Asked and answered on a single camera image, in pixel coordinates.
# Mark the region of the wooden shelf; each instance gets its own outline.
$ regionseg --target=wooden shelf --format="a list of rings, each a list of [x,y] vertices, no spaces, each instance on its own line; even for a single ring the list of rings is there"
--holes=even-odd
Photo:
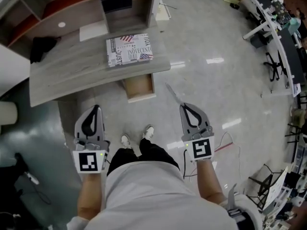
[[[46,5],[44,13],[43,13],[42,21],[51,17],[54,14],[57,14],[58,12],[64,9],[67,9],[71,6],[74,6],[76,4],[86,2],[86,1],[89,1],[89,0],[54,0]],[[13,29],[13,32],[9,40],[8,47],[10,47],[20,37],[22,37],[24,34],[26,34],[29,30],[31,30],[33,27],[35,27],[39,23],[40,21],[34,15],[30,15],[24,21],[19,23]]]
[[[88,0],[54,0],[46,5],[43,19],[84,1]]]
[[[31,28],[36,26],[38,23],[39,20],[32,14],[28,16],[25,20],[23,20],[21,23],[19,23],[12,32],[8,47],[10,47],[22,35],[26,34]]]

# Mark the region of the american flag print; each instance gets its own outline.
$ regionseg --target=american flag print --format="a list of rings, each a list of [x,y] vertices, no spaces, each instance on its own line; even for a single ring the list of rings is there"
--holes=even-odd
[[[141,54],[140,59],[152,59],[153,55],[148,55],[148,54]]]
[[[120,39],[126,42],[130,42],[131,39],[133,38],[133,35],[130,36],[122,36]]]

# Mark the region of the white sneaker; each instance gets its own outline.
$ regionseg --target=white sneaker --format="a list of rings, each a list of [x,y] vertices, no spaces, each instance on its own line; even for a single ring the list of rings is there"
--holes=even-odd
[[[124,134],[121,136],[121,143],[123,144],[123,148],[132,149],[131,144],[130,144],[130,138],[128,135]]]
[[[149,125],[146,127],[145,133],[143,133],[143,138],[150,140],[154,136],[154,127]]]

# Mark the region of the white wall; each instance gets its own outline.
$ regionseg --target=white wall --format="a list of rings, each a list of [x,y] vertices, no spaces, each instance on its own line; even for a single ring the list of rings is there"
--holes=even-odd
[[[0,96],[30,76],[30,61],[0,45]]]

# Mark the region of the white desk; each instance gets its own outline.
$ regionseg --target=white desk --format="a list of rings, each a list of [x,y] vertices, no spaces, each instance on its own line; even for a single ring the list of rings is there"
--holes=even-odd
[[[289,81],[289,88],[288,89],[271,90],[270,92],[263,92],[261,94],[261,97],[271,97],[271,96],[281,96],[281,95],[292,95],[293,97],[295,97],[300,93],[301,88],[300,88],[300,84],[293,84],[292,78],[294,76],[291,73],[285,50],[284,50],[283,45],[280,41],[281,37],[278,36],[278,34],[276,33],[276,28],[281,29],[281,26],[277,22],[272,21],[272,16],[268,13],[268,9],[264,10],[262,8],[262,4],[260,4],[258,2],[258,0],[251,0],[251,1],[262,12],[266,22],[264,22],[263,24],[259,25],[258,27],[256,27],[255,29],[253,29],[252,31],[250,31],[249,33],[244,35],[243,39],[245,39],[245,40],[248,39],[249,37],[253,36],[256,32],[258,32],[259,30],[261,30],[262,28],[264,28],[268,25],[271,29],[271,35],[274,39],[274,42],[276,43],[277,49],[278,49],[280,56],[282,58],[283,66],[285,67],[285,69],[287,71],[288,81]]]

